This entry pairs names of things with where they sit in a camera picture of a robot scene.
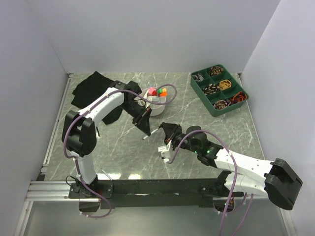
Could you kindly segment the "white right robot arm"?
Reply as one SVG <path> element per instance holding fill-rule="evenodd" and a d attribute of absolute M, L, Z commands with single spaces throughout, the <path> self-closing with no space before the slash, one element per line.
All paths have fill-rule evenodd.
<path fill-rule="evenodd" d="M 205 166 L 222 169 L 215 186 L 218 194 L 226 196 L 232 190 L 254 194 L 268 197 L 282 209 L 293 209 L 303 182 L 285 160 L 260 160 L 226 150 L 209 141 L 200 126 L 191 126 L 185 133 L 174 123 L 163 122 L 160 128 L 165 138 L 158 151 L 165 163 L 172 163 L 179 149 L 189 150 Z"/>

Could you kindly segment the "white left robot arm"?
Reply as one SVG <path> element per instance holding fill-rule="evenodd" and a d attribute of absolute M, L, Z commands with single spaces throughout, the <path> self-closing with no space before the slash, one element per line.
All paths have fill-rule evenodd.
<path fill-rule="evenodd" d="M 66 114 L 62 141 L 66 141 L 64 151 L 71 153 L 71 158 L 78 161 L 77 179 L 84 182 L 81 192 L 88 198 L 98 193 L 97 178 L 94 169 L 92 151 L 97 142 L 96 127 L 108 114 L 113 114 L 115 108 L 125 110 L 133 117 L 132 123 L 146 135 L 150 135 L 151 108 L 141 106 L 134 100 L 136 94 L 142 92 L 140 86 L 130 81 L 128 84 L 114 81 L 110 87 L 89 106 L 78 112 L 69 111 Z"/>

